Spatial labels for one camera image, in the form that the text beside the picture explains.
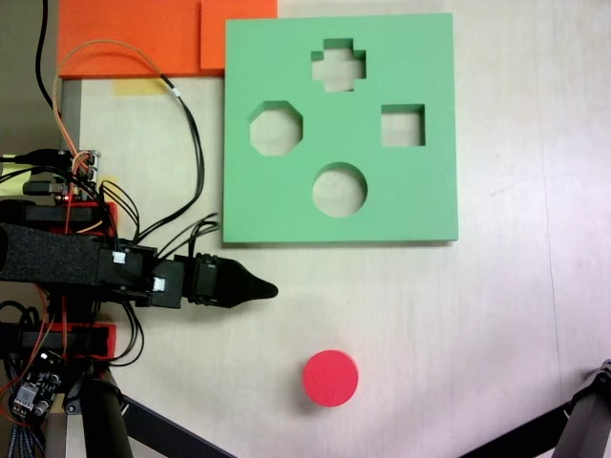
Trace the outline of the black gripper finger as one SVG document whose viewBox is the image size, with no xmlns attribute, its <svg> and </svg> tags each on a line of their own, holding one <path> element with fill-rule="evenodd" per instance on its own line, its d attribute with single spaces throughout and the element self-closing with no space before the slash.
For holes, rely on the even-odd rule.
<svg viewBox="0 0 611 458">
<path fill-rule="evenodd" d="M 235 260 L 218 258 L 217 306 L 232 308 L 244 302 L 273 299 L 278 287 L 250 273 Z"/>
</svg>

